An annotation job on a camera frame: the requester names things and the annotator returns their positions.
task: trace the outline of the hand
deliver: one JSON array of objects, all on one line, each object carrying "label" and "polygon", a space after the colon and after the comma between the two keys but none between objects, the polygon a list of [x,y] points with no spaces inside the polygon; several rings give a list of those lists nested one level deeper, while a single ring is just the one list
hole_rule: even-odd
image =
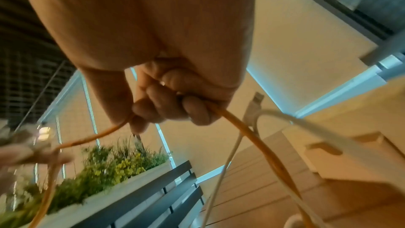
[{"label": "hand", "polygon": [[21,164],[66,164],[73,160],[70,154],[60,153],[57,158],[50,150],[34,152],[23,144],[12,144],[0,147],[0,195],[6,193],[15,182],[15,175],[7,171],[9,167]]},{"label": "hand", "polygon": [[[218,117],[203,100],[226,107],[243,81],[254,0],[30,2],[111,121],[135,112],[135,134],[165,119],[211,124]],[[132,66],[135,103],[123,72]]]}]

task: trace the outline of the green plant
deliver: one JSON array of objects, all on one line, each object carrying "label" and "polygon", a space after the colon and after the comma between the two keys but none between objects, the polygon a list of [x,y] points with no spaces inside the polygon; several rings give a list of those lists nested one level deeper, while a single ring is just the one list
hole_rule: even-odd
[{"label": "green plant", "polygon": [[[48,214],[73,205],[82,204],[88,197],[108,190],[146,170],[163,164],[169,155],[152,152],[142,142],[120,140],[115,146],[85,148],[87,159],[83,170],[75,179],[65,179],[56,187]],[[17,228],[29,223],[35,216],[44,190],[36,184],[26,185],[17,193],[19,204],[14,212],[0,215],[0,228]]]}]

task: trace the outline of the wooden floor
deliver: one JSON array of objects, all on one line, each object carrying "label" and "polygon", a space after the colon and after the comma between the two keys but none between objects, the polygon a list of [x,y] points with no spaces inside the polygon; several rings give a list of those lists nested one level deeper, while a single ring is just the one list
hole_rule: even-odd
[{"label": "wooden floor", "polygon": [[[287,167],[304,201],[333,227],[405,227],[405,200],[391,186],[324,180],[309,171],[281,132],[265,142]],[[214,206],[209,228],[281,228],[289,216],[298,213],[253,146],[235,156]],[[198,226],[204,215],[205,208],[194,224]]]}]

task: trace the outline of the ceiling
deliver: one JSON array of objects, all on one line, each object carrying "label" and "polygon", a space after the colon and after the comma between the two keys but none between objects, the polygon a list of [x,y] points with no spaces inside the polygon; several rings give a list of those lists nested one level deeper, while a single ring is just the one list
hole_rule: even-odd
[{"label": "ceiling", "polygon": [[75,70],[28,0],[0,0],[0,119],[36,123]]}]

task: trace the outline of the white planter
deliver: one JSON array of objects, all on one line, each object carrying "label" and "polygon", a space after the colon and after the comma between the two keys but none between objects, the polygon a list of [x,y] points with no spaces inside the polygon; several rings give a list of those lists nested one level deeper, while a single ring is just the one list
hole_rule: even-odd
[{"label": "white planter", "polygon": [[74,224],[86,219],[89,216],[97,213],[103,208],[111,205],[113,202],[127,196],[133,191],[141,188],[149,182],[155,180],[161,175],[171,170],[170,162],[159,165],[146,172],[143,172],[137,176],[122,182],[110,190],[103,191],[99,194],[93,195],[86,199],[83,205],[72,205],[59,212],[46,216],[38,226],[39,228],[70,228]]}]

